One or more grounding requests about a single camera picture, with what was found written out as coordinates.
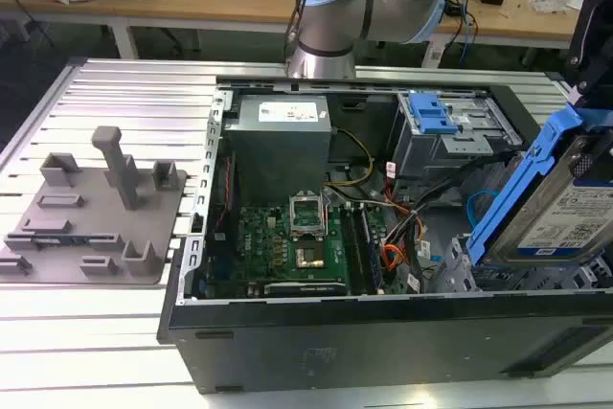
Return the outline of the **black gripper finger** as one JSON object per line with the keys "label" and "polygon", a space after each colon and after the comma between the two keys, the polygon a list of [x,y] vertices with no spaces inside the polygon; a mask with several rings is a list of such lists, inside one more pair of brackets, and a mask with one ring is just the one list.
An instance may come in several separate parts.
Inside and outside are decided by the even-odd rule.
{"label": "black gripper finger", "polygon": [[566,78],[579,94],[580,106],[612,107],[612,0],[583,0]]}

